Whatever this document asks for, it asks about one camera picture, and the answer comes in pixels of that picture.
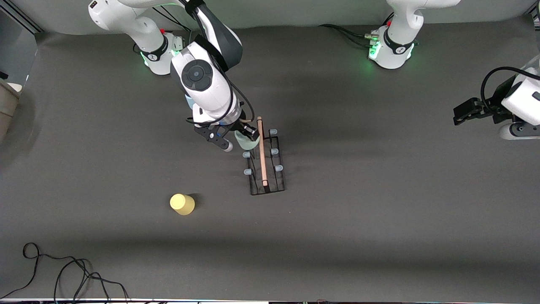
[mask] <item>gray mat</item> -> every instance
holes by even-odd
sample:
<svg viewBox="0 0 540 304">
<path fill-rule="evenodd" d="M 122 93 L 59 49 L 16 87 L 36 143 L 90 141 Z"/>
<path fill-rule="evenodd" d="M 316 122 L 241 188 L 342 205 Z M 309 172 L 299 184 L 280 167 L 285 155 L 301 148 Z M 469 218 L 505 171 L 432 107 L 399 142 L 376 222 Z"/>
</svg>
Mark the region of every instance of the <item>gray mat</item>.
<svg viewBox="0 0 540 304">
<path fill-rule="evenodd" d="M 540 301 L 539 143 L 452 122 L 489 70 L 538 53 L 530 17 L 426 25 L 395 71 L 332 29 L 238 34 L 228 74 L 280 132 L 282 193 L 249 195 L 241 151 L 192 130 L 127 36 L 40 37 L 2 147 L 2 292 L 30 277 L 33 241 L 138 298 Z M 175 193 L 194 194 L 193 214 L 171 210 Z M 14 296 L 52 296 L 61 265 Z"/>
</svg>

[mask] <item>wooden dowel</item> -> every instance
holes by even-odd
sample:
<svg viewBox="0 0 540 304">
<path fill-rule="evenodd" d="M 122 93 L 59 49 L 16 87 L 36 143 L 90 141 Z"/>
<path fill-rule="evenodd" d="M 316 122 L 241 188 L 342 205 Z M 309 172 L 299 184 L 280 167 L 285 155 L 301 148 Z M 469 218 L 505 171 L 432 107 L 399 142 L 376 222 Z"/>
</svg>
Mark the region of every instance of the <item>wooden dowel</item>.
<svg viewBox="0 0 540 304">
<path fill-rule="evenodd" d="M 263 187 L 268 187 L 268 177 L 266 176 L 266 159 L 265 159 L 265 131 L 262 129 L 262 117 L 257 117 L 257 127 L 259 129 L 259 155 L 261 158 L 261 176 Z"/>
</svg>

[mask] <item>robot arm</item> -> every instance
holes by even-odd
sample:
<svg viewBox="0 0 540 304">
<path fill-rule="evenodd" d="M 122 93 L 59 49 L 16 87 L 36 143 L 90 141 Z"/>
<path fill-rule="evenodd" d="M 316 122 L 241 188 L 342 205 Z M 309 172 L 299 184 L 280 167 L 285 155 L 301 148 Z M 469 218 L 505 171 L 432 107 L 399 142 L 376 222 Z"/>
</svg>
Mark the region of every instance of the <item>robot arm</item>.
<svg viewBox="0 0 540 304">
<path fill-rule="evenodd" d="M 397 69 L 410 58 L 413 41 L 424 25 L 421 9 L 448 8 L 461 0 L 386 0 L 394 9 L 391 25 L 384 24 L 372 31 L 382 37 L 373 42 L 369 58 L 386 69 Z"/>
<path fill-rule="evenodd" d="M 197 36 L 179 54 L 175 52 L 180 48 L 172 34 L 162 34 L 154 21 L 139 16 L 148 8 L 168 4 L 186 9 L 202 30 L 202 36 Z M 242 44 L 204 1 L 95 0 L 89 5 L 89 13 L 103 29 L 128 34 L 141 48 L 145 62 L 154 73 L 171 73 L 186 98 L 194 102 L 193 121 L 188 122 L 207 141 L 230 151 L 232 144 L 224 137 L 229 131 L 234 131 L 242 148 L 251 150 L 258 144 L 259 133 L 248 124 L 253 117 L 246 120 L 241 108 L 243 103 L 238 100 L 233 91 L 234 85 L 225 75 L 228 69 L 240 62 Z"/>
<path fill-rule="evenodd" d="M 128 34 L 141 49 L 150 70 L 157 75 L 167 75 L 175 51 L 182 49 L 182 39 L 162 33 L 153 20 L 140 16 L 145 10 L 119 0 L 93 0 L 88 5 L 90 17 L 99 27 Z"/>
<path fill-rule="evenodd" d="M 484 89 L 491 75 L 510 70 L 517 75 L 497 87 L 491 98 Z M 473 97 L 454 108 L 454 125 L 467 120 L 492 116 L 493 123 L 512 120 L 499 134 L 506 140 L 540 139 L 540 55 L 522 69 L 500 67 L 488 73 L 482 82 L 481 98 Z"/>
<path fill-rule="evenodd" d="M 183 7 L 202 30 L 171 60 L 171 77 L 192 105 L 195 131 L 225 151 L 232 144 L 224 137 L 234 131 L 240 146 L 253 149 L 259 133 L 246 120 L 233 84 L 225 75 L 242 58 L 238 36 L 208 9 L 202 0 L 118 0 L 137 9 L 175 4 Z"/>
</svg>

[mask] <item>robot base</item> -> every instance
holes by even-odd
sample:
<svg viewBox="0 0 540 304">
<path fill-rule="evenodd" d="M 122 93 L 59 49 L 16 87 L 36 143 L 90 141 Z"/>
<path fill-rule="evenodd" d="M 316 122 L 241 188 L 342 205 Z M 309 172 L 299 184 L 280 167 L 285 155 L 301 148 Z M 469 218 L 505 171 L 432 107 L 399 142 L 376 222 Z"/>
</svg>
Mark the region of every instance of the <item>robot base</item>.
<svg viewBox="0 0 540 304">
<path fill-rule="evenodd" d="M 384 32 L 387 29 L 388 27 L 384 25 L 376 30 L 371 31 L 371 34 L 383 37 Z M 405 61 L 410 58 L 413 48 L 414 44 L 408 50 L 404 50 L 402 54 L 396 55 L 392 51 L 392 48 L 386 45 L 384 39 L 380 39 L 369 49 L 368 57 L 381 67 L 393 70 L 400 68 L 403 64 L 405 64 Z"/>
<path fill-rule="evenodd" d="M 168 48 L 158 61 L 152 61 L 141 54 L 145 65 L 156 75 L 168 75 L 171 73 L 171 60 L 184 46 L 182 37 L 177 37 L 168 32 L 163 35 L 168 40 Z"/>
</svg>

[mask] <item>black cable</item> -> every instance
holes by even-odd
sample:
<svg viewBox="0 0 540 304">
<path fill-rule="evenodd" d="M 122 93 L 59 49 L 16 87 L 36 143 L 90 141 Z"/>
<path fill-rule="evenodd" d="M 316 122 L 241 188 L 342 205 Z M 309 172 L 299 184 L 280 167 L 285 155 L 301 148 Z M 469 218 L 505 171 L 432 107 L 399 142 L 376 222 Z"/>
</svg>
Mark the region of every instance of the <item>black cable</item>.
<svg viewBox="0 0 540 304">
<path fill-rule="evenodd" d="M 391 12 L 390 15 L 388 15 L 388 17 L 386 17 L 386 19 L 384 20 L 384 22 L 382 23 L 382 25 L 386 25 L 388 23 L 388 21 L 390 21 L 390 19 L 394 17 L 394 12 Z"/>
<path fill-rule="evenodd" d="M 353 31 L 350 31 L 350 30 L 348 30 L 348 29 L 346 29 L 346 28 L 343 28 L 343 27 L 340 27 L 340 26 L 334 25 L 334 24 L 322 24 L 322 25 L 320 25 L 320 27 L 325 27 L 325 28 L 332 28 L 332 29 L 335 29 L 335 30 L 337 30 L 339 33 L 341 33 L 342 35 L 344 35 L 344 37 L 345 37 L 347 40 L 351 41 L 352 43 L 354 43 L 354 44 L 356 44 L 356 45 L 358 45 L 358 46 L 360 46 L 360 47 L 363 47 L 363 48 L 370 48 L 370 47 L 371 47 L 371 45 L 365 44 L 365 43 L 360 43 L 360 42 L 356 41 L 355 39 L 353 39 L 353 38 L 351 37 L 351 36 L 353 36 L 353 37 L 358 37 L 358 38 L 360 38 L 360 37 L 361 37 L 361 38 L 364 38 L 364 35 L 357 34 L 357 33 L 353 32 Z"/>
<path fill-rule="evenodd" d="M 139 49 L 139 51 L 137 51 L 137 50 L 135 49 L 135 47 L 138 48 L 139 46 L 138 46 L 136 43 L 134 43 L 134 44 L 133 44 L 133 48 L 132 48 L 133 52 L 134 52 L 135 54 L 140 54 L 140 49 Z"/>
<path fill-rule="evenodd" d="M 167 15 L 165 15 L 164 13 L 160 12 L 158 9 L 156 8 L 152 8 L 154 11 L 158 12 L 158 14 L 162 15 L 164 18 L 166 18 L 167 20 L 169 20 L 170 22 L 174 23 L 174 24 L 177 24 L 181 27 L 183 27 L 185 30 L 187 31 L 191 31 L 191 29 L 189 29 L 188 27 L 184 26 L 183 24 L 181 24 L 180 22 L 177 22 L 177 21 L 174 21 L 173 19 L 170 19 Z"/>
<path fill-rule="evenodd" d="M 180 21 L 178 21 L 178 19 L 176 19 L 176 18 L 171 14 L 171 12 L 169 12 L 169 10 L 167 10 L 163 5 L 161 5 L 161 8 L 164 9 L 164 10 L 167 12 L 167 14 L 169 14 L 169 16 L 171 16 L 171 18 L 173 18 L 173 19 L 176 21 L 176 23 L 178 23 L 179 26 L 183 27 L 186 31 L 191 32 L 191 29 L 190 29 L 190 28 L 188 28 L 187 26 L 183 25 Z"/>
<path fill-rule="evenodd" d="M 359 38 L 364 38 L 364 35 L 361 35 L 361 34 L 357 34 L 351 30 L 348 30 L 344 27 L 340 27 L 339 25 L 335 25 L 335 24 L 321 24 L 320 27 L 324 27 L 324 28 L 332 28 L 332 29 L 336 29 L 338 31 L 342 31 L 342 32 L 345 32 L 351 36 L 355 36 L 355 37 L 359 37 Z"/>
<path fill-rule="evenodd" d="M 28 247 L 32 245 L 35 247 L 36 249 L 36 255 L 35 256 L 29 256 L 26 251 L 28 249 Z M 77 291 L 74 293 L 73 295 L 73 301 L 75 301 L 75 299 L 78 297 L 80 291 L 83 289 L 84 285 L 89 282 L 90 280 L 96 280 L 96 281 L 99 281 L 101 283 L 101 286 L 102 286 L 102 289 L 103 289 L 103 293 L 105 294 L 105 296 L 107 297 L 107 300 L 111 300 L 110 296 L 109 296 L 109 293 L 107 292 L 107 289 L 105 288 L 105 283 L 109 283 L 109 284 L 115 284 L 115 285 L 120 285 L 120 287 L 122 288 L 122 291 L 124 293 L 124 298 L 126 299 L 126 302 L 127 302 L 127 298 L 129 298 L 129 295 L 127 294 L 127 291 L 124 287 L 124 285 L 122 285 L 121 283 L 118 283 L 118 282 L 114 282 L 114 281 L 109 281 L 109 280 L 106 280 L 106 279 L 103 279 L 102 276 L 98 273 L 98 272 L 92 272 L 90 273 L 88 270 L 87 270 L 87 267 L 86 267 L 86 263 L 85 262 L 88 262 L 88 264 L 90 265 L 90 261 L 88 259 L 76 259 L 75 257 L 73 256 L 65 256 L 65 257 L 55 257 L 55 256 L 52 256 L 52 255 L 49 255 L 49 254 L 46 254 L 46 253 L 41 253 L 39 251 L 39 247 L 37 246 L 37 244 L 35 243 L 26 243 L 23 247 L 23 257 L 25 259 L 28 259 L 28 260 L 33 260 L 33 259 L 36 259 L 36 263 L 34 264 L 34 270 L 33 270 L 33 273 L 32 273 L 32 277 L 30 278 L 30 281 L 28 281 L 28 283 L 21 287 L 21 288 L 17 288 L 15 290 L 12 290 L 10 292 L 8 292 L 7 294 L 5 294 L 3 297 L 1 297 L 0 299 L 3 299 L 7 296 L 9 296 L 10 294 L 14 293 L 14 292 L 17 292 L 19 290 L 22 290 L 26 287 L 28 287 L 32 281 L 34 280 L 34 278 L 36 277 L 36 273 L 37 273 L 37 265 L 39 263 L 39 259 L 41 257 L 48 257 L 50 259 L 53 259 L 53 260 L 65 260 L 65 259 L 71 259 L 71 261 L 69 261 L 66 265 L 64 265 L 64 267 L 62 267 L 62 269 L 60 270 L 60 272 L 58 273 L 58 276 L 56 278 L 56 283 L 55 283 L 55 289 L 54 289 L 54 294 L 53 294 L 53 298 L 54 298 L 54 302 L 56 302 L 56 293 L 57 293 L 57 288 L 58 288 L 58 283 L 60 282 L 60 277 L 62 276 L 62 272 L 71 264 L 76 264 L 82 271 L 83 271 L 83 278 L 81 279 L 81 282 L 79 284 L 79 287 L 77 288 Z"/>
<path fill-rule="evenodd" d="M 240 96 L 242 96 L 242 98 L 244 99 L 244 101 L 247 103 L 247 105 L 249 106 L 249 110 L 251 112 L 251 119 L 248 121 L 248 122 L 252 122 L 255 120 L 255 110 L 253 110 L 253 106 L 251 105 L 251 102 L 249 102 L 249 99 L 247 99 L 246 95 L 244 95 L 244 93 L 242 93 L 242 91 L 240 91 L 239 88 L 237 88 L 236 85 L 234 85 L 234 83 L 231 81 L 231 85 L 233 86 L 233 88 L 240 94 Z"/>
<path fill-rule="evenodd" d="M 524 70 L 518 69 L 518 68 L 514 68 L 514 67 L 499 67 L 499 68 L 493 69 L 491 72 L 489 72 L 485 76 L 484 81 L 482 81 L 482 86 L 480 87 L 480 98 L 482 99 L 482 102 L 484 103 L 484 106 L 485 106 L 486 110 L 491 114 L 493 114 L 493 112 L 491 112 L 491 109 L 489 108 L 488 103 L 487 103 L 487 101 L 485 99 L 485 85 L 488 83 L 488 79 L 498 71 L 512 71 L 512 72 L 516 72 L 516 73 L 521 74 L 521 75 L 525 75 L 525 76 L 530 77 L 530 78 L 535 79 L 535 80 L 540 80 L 540 76 L 535 75 L 535 74 L 531 74 L 531 73 L 529 73 L 527 71 L 524 71 Z"/>
</svg>

